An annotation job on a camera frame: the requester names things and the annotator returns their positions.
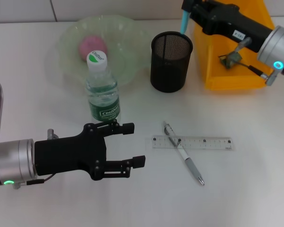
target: white table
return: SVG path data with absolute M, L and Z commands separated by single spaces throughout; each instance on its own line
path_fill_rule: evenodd
M 275 18 L 284 26 L 284 18 Z M 140 22 L 155 36 L 179 21 Z M 71 23 L 0 24 L 0 141 L 77 135 L 86 98 L 63 80 L 54 48 Z M 253 91 L 205 90 L 192 55 L 185 87 L 164 94 L 141 73 L 120 89 L 122 123 L 135 134 L 106 139 L 109 160 L 146 156 L 129 179 L 94 182 L 83 171 L 42 185 L 0 186 L 0 227 L 284 227 L 284 77 Z M 234 151 L 193 150 L 205 186 L 174 150 L 153 150 L 166 120 L 182 135 L 230 136 Z

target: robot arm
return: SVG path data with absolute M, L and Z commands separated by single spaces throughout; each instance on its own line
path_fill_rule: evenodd
M 272 85 L 277 74 L 284 75 L 284 28 L 275 30 L 242 15 L 238 6 L 223 4 L 213 0 L 184 0 L 182 9 L 190 13 L 190 18 L 203 28 L 207 35 L 223 35 L 240 43 L 250 37 L 247 46 L 257 53 L 257 59 L 274 69 L 266 79 Z
M 0 85 L 0 123 L 3 92 Z M 49 130 L 48 140 L 32 139 L 0 143 L 0 185 L 44 183 L 47 179 L 37 176 L 73 170 L 86 171 L 92 180 L 130 177 L 131 168 L 145 165 L 145 156 L 123 161 L 107 161 L 104 137 L 117 134 L 133 134 L 134 124 L 119 125 L 116 120 L 99 124 L 88 123 L 74 137 L 58 138 Z

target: pen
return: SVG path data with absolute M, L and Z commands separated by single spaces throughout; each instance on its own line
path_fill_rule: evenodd
M 163 122 L 163 127 L 164 127 L 164 133 L 167 136 L 176 136 L 175 132 L 172 130 L 171 126 L 167 124 L 166 122 Z M 185 160 L 185 164 L 187 165 L 188 169 L 190 172 L 193 174 L 196 180 L 200 182 L 201 185 L 204 185 L 204 180 L 198 171 L 197 167 L 195 166 L 194 162 L 192 159 L 188 156 L 187 152 L 185 151 L 184 147 L 181 145 L 181 142 L 178 141 L 177 143 L 169 137 L 170 142 L 177 148 L 179 151 L 180 155 L 182 158 Z

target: green indicator light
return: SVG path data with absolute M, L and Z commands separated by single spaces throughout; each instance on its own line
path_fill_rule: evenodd
M 13 181 L 6 181 L 4 182 L 4 184 L 13 184 L 14 182 Z

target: yellow container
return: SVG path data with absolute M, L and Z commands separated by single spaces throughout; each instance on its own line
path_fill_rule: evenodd
M 235 4 L 240 7 L 241 14 L 274 29 L 263 0 L 219 0 L 219 2 Z M 220 63 L 218 56 L 232 52 L 238 45 L 235 41 L 222 35 L 205 35 L 197 24 L 194 38 L 201 74 L 207 89 L 235 90 L 265 87 L 264 80 L 246 67 L 237 65 L 227 70 Z M 244 48 L 240 54 L 243 58 L 242 63 L 252 65 L 268 75 L 272 72 L 268 66 L 257 61 L 257 53 Z

